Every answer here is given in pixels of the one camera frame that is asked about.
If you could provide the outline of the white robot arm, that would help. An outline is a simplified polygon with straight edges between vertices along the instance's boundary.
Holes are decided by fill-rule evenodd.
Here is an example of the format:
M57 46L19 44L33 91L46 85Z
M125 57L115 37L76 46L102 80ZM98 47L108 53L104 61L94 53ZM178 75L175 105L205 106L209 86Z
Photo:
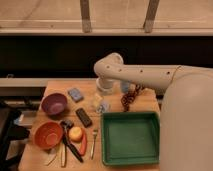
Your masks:
M160 171L213 171L213 68L126 65L111 53L94 64L94 72L103 92L120 80L163 95Z

